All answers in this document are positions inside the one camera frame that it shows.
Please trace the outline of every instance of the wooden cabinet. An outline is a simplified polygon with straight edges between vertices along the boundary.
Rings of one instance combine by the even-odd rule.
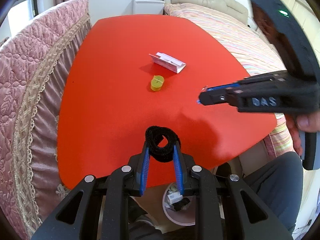
[[[281,0],[291,11],[302,27],[304,33],[320,62],[320,22],[305,0]]]

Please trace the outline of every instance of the red table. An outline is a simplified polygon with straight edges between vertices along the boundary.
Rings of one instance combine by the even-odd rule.
[[[166,53],[187,64],[175,74],[152,63]],[[164,77],[158,92],[154,75]],[[200,90],[248,76],[212,36],[189,20],[134,15],[99,20],[72,65],[58,129],[58,165],[73,188],[85,175],[109,175],[141,152],[151,125],[174,130],[183,153],[212,168],[241,154],[276,126],[273,114],[197,104]],[[150,162],[148,187],[174,181],[173,163]]]

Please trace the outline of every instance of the blue gripper pad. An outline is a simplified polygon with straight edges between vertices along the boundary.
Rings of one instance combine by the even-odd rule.
[[[178,187],[178,190],[180,191],[180,194],[183,195],[184,193],[183,174],[182,174],[182,168],[181,168],[176,146],[173,147],[173,164],[174,164],[174,172],[176,174],[177,187]]]
[[[142,168],[141,168],[141,177],[140,177],[140,194],[141,194],[141,196],[143,195],[143,193],[147,187],[149,164],[150,164],[150,154],[149,154],[149,148],[147,147],[146,152],[144,154],[143,164],[142,164]]]
[[[235,88],[235,87],[240,87],[240,85],[238,83],[232,83],[232,84],[228,84],[228,85],[207,88],[207,91],[225,89],[225,88]]]

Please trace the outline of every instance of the window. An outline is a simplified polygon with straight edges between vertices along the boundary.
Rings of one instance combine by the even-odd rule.
[[[11,36],[21,31],[28,22],[38,15],[37,0],[18,0],[8,12]]]
[[[8,12],[11,35],[21,31],[33,17],[33,0],[18,0]]]

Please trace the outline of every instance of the lace trim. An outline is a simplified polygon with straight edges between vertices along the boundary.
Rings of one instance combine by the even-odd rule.
[[[57,65],[59,56],[74,39],[79,29],[85,27],[85,24],[89,20],[90,16],[87,11],[50,49],[30,81],[18,111],[12,142],[13,174],[18,209],[25,224],[26,233],[30,238],[42,224],[39,218],[39,207],[35,200],[36,192],[31,183],[33,171],[30,167],[32,161],[30,146],[33,141],[31,132],[35,126],[33,118],[37,113],[36,104],[41,99],[41,92],[44,90],[54,67]]]
[[[70,189],[67,189],[66,186],[59,184],[56,190],[56,193],[58,194],[60,200],[63,200],[69,193]]]
[[[58,115],[55,118],[55,122],[56,122],[56,128],[58,130],[58,122],[59,122],[59,116]],[[54,157],[55,157],[56,161],[58,161],[58,147],[56,147],[56,150],[54,152]]]

